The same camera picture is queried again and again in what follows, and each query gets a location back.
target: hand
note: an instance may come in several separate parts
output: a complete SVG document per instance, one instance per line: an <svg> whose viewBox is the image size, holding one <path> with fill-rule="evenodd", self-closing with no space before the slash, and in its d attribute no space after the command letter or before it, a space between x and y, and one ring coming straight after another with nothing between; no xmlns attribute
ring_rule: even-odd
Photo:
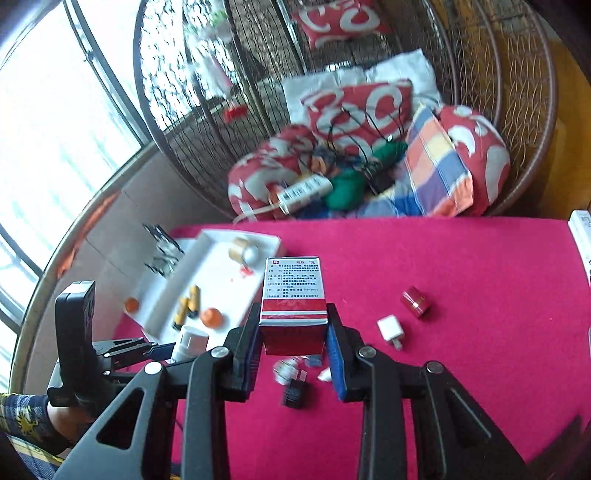
<svg viewBox="0 0 591 480"><path fill-rule="evenodd" d="M95 420L80 407L54 407L50 403L47 416L53 427L71 442L77 442L82 436L81 426Z"/></svg>

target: pink tablecloth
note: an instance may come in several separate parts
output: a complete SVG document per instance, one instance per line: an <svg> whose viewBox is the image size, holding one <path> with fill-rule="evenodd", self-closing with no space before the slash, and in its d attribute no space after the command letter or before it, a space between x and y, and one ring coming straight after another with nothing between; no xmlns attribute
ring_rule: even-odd
<svg viewBox="0 0 591 480"><path fill-rule="evenodd" d="M526 460L573 416L584 423L591 416L590 294L565 222L406 218L239 227L278 235L288 255L318 255L327 301L344 324L397 361L442 361ZM424 321L399 301L410 285L434 301ZM401 352L375 324L389 314L407 334ZM118 337L138 332L126 319ZM232 478L356 478L361 406L339 403L315 375L309 409L281 406L276 360L263 356L250 401L226 408ZM182 418L184 406L179 410ZM176 461L180 446L177 436ZM409 472L415 478L413 462Z"/></svg>

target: white tray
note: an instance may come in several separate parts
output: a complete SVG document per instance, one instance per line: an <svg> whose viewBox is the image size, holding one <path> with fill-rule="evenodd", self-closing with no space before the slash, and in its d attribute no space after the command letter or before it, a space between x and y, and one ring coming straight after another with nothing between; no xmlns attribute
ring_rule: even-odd
<svg viewBox="0 0 591 480"><path fill-rule="evenodd" d="M259 248L258 262L245 275L241 266L230 259L228 250L236 237L246 238ZM162 278L147 272L138 283L134 297L140 308L130 316L143 328L146 337L159 344L176 342L178 331L172 327L179 297L189 296L189 287L201 289L201 309L217 308L223 325L207 328L199 319L187 318L209 335L207 349L223 345L228 332L242 324L253 301L260 300L268 257L282 257L281 239L271 235L233 230L204 229L196 239L178 241L185 255L173 275Z"/></svg>

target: red cushion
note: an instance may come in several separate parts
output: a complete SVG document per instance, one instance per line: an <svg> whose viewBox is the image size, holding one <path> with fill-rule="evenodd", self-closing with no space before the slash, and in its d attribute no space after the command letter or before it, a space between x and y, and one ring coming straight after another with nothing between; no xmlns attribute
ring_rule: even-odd
<svg viewBox="0 0 591 480"><path fill-rule="evenodd" d="M301 101L318 138L333 141L353 155L360 154L361 147L369 156L385 143L383 137L398 138L403 133L411 92L410 81L399 80L321 90Z"/></svg>
<svg viewBox="0 0 591 480"><path fill-rule="evenodd" d="M287 125L256 151L242 157L228 174L228 198L238 214L269 205L269 194L284 181L295 182L301 168L310 165L316 146L312 132L304 125ZM273 219L272 212L256 215L257 220Z"/></svg>
<svg viewBox="0 0 591 480"><path fill-rule="evenodd" d="M472 174L474 205L467 215L482 215L493 204L509 175L509 152L495 127L467 106L446 105L439 121Z"/></svg>
<svg viewBox="0 0 591 480"><path fill-rule="evenodd" d="M293 18L308 36L312 49L331 40L348 40L368 33L390 33L373 9L372 0L337 0L299 10Z"/></svg>

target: red clip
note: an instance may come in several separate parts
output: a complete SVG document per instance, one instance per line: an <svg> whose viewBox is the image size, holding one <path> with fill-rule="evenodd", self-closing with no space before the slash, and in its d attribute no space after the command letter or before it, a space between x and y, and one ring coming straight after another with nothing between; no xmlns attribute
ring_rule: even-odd
<svg viewBox="0 0 591 480"><path fill-rule="evenodd" d="M229 124L236 118L247 116L247 114L248 105L231 105L223 111L223 121Z"/></svg>

